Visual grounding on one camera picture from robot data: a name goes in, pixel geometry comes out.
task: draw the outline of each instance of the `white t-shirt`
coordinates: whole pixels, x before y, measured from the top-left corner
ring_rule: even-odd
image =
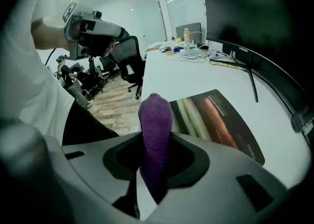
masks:
[[[54,14],[53,0],[19,0],[0,36],[0,116],[18,117],[62,144],[74,98],[35,49],[31,23]]]

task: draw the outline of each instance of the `monitor logo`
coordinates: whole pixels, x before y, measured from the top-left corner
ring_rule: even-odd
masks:
[[[239,49],[247,52],[247,49],[245,49],[245,48],[240,47]]]

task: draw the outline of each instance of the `black pants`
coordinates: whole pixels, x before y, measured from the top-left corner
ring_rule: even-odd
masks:
[[[111,139],[119,135],[100,123],[87,109],[74,101],[64,127],[62,145],[76,145]]]

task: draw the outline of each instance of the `shoe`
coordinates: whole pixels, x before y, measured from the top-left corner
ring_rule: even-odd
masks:
[[[93,102],[94,102],[94,100],[90,100],[90,101],[88,102],[86,108],[89,108],[89,107],[92,105]]]

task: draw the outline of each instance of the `person's hand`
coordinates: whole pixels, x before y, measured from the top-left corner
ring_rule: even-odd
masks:
[[[63,34],[64,28],[60,28],[60,36],[59,36],[59,47],[64,48],[65,50],[70,51],[70,43],[67,41]],[[103,56],[107,57],[113,50],[114,45],[116,44],[116,41],[113,39],[110,43],[107,49],[105,50]]]

